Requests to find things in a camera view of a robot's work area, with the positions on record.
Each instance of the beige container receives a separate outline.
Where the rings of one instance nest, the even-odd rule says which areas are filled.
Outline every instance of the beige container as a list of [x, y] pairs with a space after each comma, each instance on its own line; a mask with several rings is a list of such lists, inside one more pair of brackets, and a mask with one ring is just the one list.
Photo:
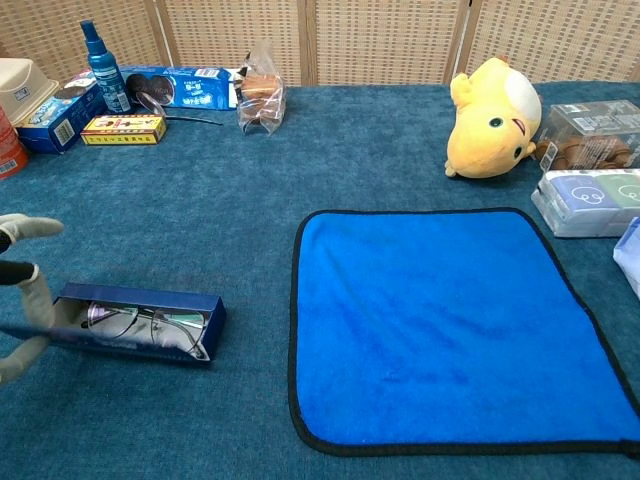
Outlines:
[[0, 107], [12, 125], [20, 123], [51, 96], [58, 82], [49, 80], [27, 58], [0, 58]]

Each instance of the open box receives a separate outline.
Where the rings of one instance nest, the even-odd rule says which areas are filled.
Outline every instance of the open box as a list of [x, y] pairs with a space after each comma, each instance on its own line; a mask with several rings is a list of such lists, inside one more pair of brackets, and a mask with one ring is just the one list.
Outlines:
[[207, 363], [213, 358], [226, 310], [217, 295], [68, 283], [54, 302], [56, 325], [0, 325], [26, 340], [164, 360]]

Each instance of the wicker panel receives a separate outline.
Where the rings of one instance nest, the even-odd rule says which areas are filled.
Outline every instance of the wicker panel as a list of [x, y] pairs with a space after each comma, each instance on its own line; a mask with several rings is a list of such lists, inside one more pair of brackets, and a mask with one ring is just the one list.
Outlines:
[[318, 83], [442, 83], [458, 0], [318, 0]]
[[300, 84], [296, 0], [166, 0], [180, 64], [239, 67], [262, 39], [289, 85]]
[[88, 68], [81, 20], [93, 19], [120, 65], [160, 64], [143, 0], [91, 2], [0, 1], [0, 43], [12, 57], [30, 58], [54, 80], [64, 82]]
[[639, 0], [483, 0], [466, 72], [506, 54], [534, 82], [628, 80]]

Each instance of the glasses lens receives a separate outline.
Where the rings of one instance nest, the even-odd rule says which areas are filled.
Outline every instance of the glasses lens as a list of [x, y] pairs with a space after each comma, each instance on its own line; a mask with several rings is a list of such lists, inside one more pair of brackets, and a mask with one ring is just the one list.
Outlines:
[[116, 338], [129, 329], [137, 314], [138, 309], [134, 307], [92, 303], [87, 311], [87, 325], [96, 335]]
[[195, 358], [205, 359], [200, 345], [205, 318], [198, 312], [157, 310], [151, 320], [153, 343], [163, 347], [177, 347]]

